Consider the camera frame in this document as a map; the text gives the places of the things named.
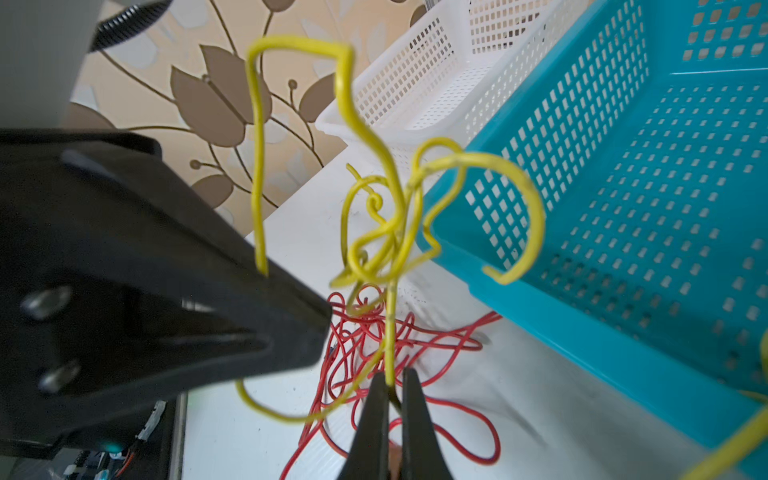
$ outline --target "wallpaper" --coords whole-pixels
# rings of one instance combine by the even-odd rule
[[[102,18],[120,11],[108,2]],[[156,138],[164,161],[242,234],[252,230],[253,112],[244,52],[264,35],[346,41],[355,75],[426,12],[421,0],[174,0],[135,38],[90,54],[65,127]],[[333,100],[332,60],[268,51],[260,58],[269,215],[345,144],[314,122]]]

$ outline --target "bent yellow wire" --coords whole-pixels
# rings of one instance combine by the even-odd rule
[[[768,330],[760,340],[760,359],[763,375],[768,380]],[[759,402],[768,398],[755,392],[742,392],[745,396]],[[754,449],[768,438],[768,404],[757,411],[736,433],[725,441],[717,450],[693,467],[680,480],[711,480],[741,462]]]
[[[403,188],[395,161],[392,158],[384,143],[373,133],[373,131],[363,122],[355,111],[352,98],[352,72],[355,61],[355,52],[351,46],[342,44],[331,44],[324,41],[313,40],[311,38],[297,38],[290,36],[275,36],[261,38],[250,48],[246,59],[246,75],[248,87],[250,89],[251,101],[253,104],[253,116],[255,125],[256,153],[253,169],[253,187],[251,189],[251,210],[253,213],[253,232],[254,232],[254,254],[258,270],[264,275],[268,275],[268,262],[266,259],[266,247],[264,241],[264,230],[261,221],[261,196],[263,193],[264,179],[264,132],[263,132],[263,113],[261,105],[261,95],[259,91],[259,74],[256,71],[256,60],[259,55],[269,49],[297,50],[314,55],[330,57],[337,61],[336,80],[334,91],[336,101],[339,105],[339,111],[342,118],[357,136],[371,149],[381,162],[384,175],[370,175],[360,177],[360,175],[351,166],[347,166],[349,172],[353,175],[355,183],[346,196],[342,208],[341,221],[341,254],[344,270],[335,279],[331,281],[331,286],[353,287],[353,295],[349,298],[349,312],[354,313],[355,309],[351,302],[356,298],[356,294],[365,283],[374,283],[386,287],[382,295],[386,298],[386,316],[384,325],[384,338],[382,345],[373,358],[366,364],[361,374],[354,380],[351,388],[347,389],[344,395],[341,395],[322,412],[308,416],[291,416],[276,412],[265,406],[262,406],[248,394],[243,384],[243,380],[236,383],[240,398],[251,408],[262,412],[274,419],[284,422],[314,422],[320,420],[332,412],[335,408],[342,405],[359,387],[360,383],[372,371],[381,356],[384,357],[384,370],[386,383],[390,388],[390,398],[395,385],[395,337],[396,337],[396,297],[398,279],[407,271],[419,264],[437,257],[440,252],[440,244],[432,235],[432,222],[461,192],[469,167],[488,168],[503,174],[520,190],[527,205],[530,224],[528,227],[529,239],[518,262],[508,272],[500,272],[487,266],[484,271],[499,283],[510,283],[522,276],[532,265],[541,250],[544,242],[544,205],[541,202],[539,193],[534,184],[526,176],[525,172],[517,165],[490,154],[468,154],[462,151],[462,148],[449,138],[433,138],[424,143],[415,153],[412,162],[412,175]],[[438,161],[429,162],[421,165],[421,159],[424,154],[434,147],[447,147],[451,155]],[[449,192],[432,209],[423,215],[423,181],[432,174],[456,168],[455,182]],[[384,204],[380,194],[378,194],[372,185],[380,185],[385,188],[392,198],[394,212],[389,219],[379,214]],[[365,233],[360,238],[349,242],[347,226],[349,224],[349,212],[356,195],[361,191],[368,194],[366,199],[366,208],[369,215],[373,218],[378,227]],[[415,243],[419,228],[423,228],[424,237],[429,243],[431,250],[422,253],[414,260],[409,261],[409,255]],[[377,240],[382,240],[383,245],[379,250],[369,257],[366,247]],[[385,298],[378,298],[368,305],[357,310],[357,313],[376,308]]]

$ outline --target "white table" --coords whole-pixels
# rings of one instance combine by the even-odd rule
[[[341,269],[339,215],[353,184],[345,165],[351,163],[363,175],[372,171],[360,156],[347,148],[266,220],[270,259],[322,296],[331,292],[328,282]],[[350,216],[352,238],[372,227],[362,211],[364,202],[356,207]],[[489,310],[434,263],[405,278],[399,303],[440,329],[471,323]],[[491,467],[471,463],[439,436],[455,478],[676,478],[703,458],[700,446],[513,323],[502,320],[480,331],[485,348],[461,353],[448,375],[425,389],[428,395],[484,412],[499,431],[502,456]],[[428,358],[420,373],[435,372],[445,361],[439,355]],[[247,385],[267,405],[304,413],[318,375],[319,362],[313,368],[251,379]],[[491,454],[491,436],[480,422],[450,409],[430,409],[432,420],[470,450]],[[352,441],[348,425],[349,410],[331,415],[331,435],[343,448]],[[193,391],[182,478],[278,478],[301,430],[249,410],[231,382]],[[289,478],[335,478],[342,464],[317,435]]]

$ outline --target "tangled red wire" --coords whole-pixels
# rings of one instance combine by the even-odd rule
[[[375,289],[379,295],[382,291],[377,286],[367,286],[366,288]],[[331,293],[328,297],[328,302],[333,308],[333,315],[339,319],[337,323],[331,323],[331,337],[326,345],[326,354],[323,360],[323,364],[320,368],[320,378],[317,385],[317,391],[315,393],[315,399],[310,407],[310,415],[319,412],[321,409],[328,406],[333,400],[341,396],[344,390],[353,382],[353,380],[362,371],[366,362],[373,356],[374,352],[379,348],[379,344],[382,341],[382,335],[384,332],[384,310],[386,305],[383,303],[378,305],[371,312],[363,314],[359,317],[351,317],[346,312],[346,301],[341,293]],[[357,307],[366,305],[367,298],[361,300],[360,295],[356,298]],[[477,328],[493,323],[501,318],[496,312],[490,312],[478,319],[471,325],[463,326],[462,328],[450,330],[448,332],[440,332],[438,330],[425,329],[415,325],[415,315],[408,313],[405,320],[397,320],[399,328],[397,329],[395,353],[397,364],[395,372],[397,375],[397,385],[402,387],[402,371],[406,367],[412,367],[416,360],[424,355],[430,349],[447,349],[452,350],[452,354],[448,362],[437,372],[434,376],[423,380],[421,382],[422,387],[429,386],[434,382],[437,382],[442,378],[446,372],[451,368],[459,352],[462,350],[478,351],[482,349],[482,344],[472,338],[472,334]],[[410,338],[412,333],[418,332],[427,335],[433,335],[433,337],[427,341]],[[441,340],[447,339],[448,343],[443,343]],[[379,364],[369,374],[369,378],[377,372],[384,370],[383,359],[379,361]],[[352,413],[350,416],[350,422],[353,429],[357,430],[356,424],[356,412],[360,402],[368,395],[368,389],[360,388],[354,395],[347,399],[347,403],[352,403]],[[477,410],[470,409],[456,402],[450,402],[448,400],[435,399],[430,396],[425,396],[427,403],[432,403],[439,406],[448,406],[457,409],[461,412],[468,413],[481,421],[483,421],[490,430],[493,436],[494,450],[493,455],[490,457],[481,457],[470,452],[459,441],[445,430],[440,425],[435,424],[435,431],[444,436],[451,444],[456,447],[465,457],[469,458],[473,462],[480,465],[493,465],[498,461],[501,454],[501,442],[498,438],[498,433],[493,423]],[[400,418],[394,419],[389,423],[389,431],[392,431],[398,425],[402,424]],[[299,438],[299,446],[293,453],[291,458],[286,463],[283,473],[280,475],[280,480],[284,480],[288,475],[288,471],[293,464],[299,458],[299,455],[303,452],[306,446],[310,443],[312,438],[320,432],[328,445],[339,455],[346,458],[347,452],[339,447],[333,439],[331,439],[328,433],[324,420],[315,422],[314,424],[306,424],[304,430]]]

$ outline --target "screw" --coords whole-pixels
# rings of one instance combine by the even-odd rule
[[[70,360],[57,369],[48,370],[40,377],[38,389],[43,393],[58,393],[80,373],[80,362]]]
[[[57,286],[47,290],[32,292],[22,300],[22,312],[35,320],[45,320],[61,312],[72,298],[72,287]]]
[[[186,300],[186,299],[181,300],[181,308],[185,310],[189,310],[191,312],[210,313],[214,311],[214,309],[209,307],[208,305],[195,302],[194,300]]]

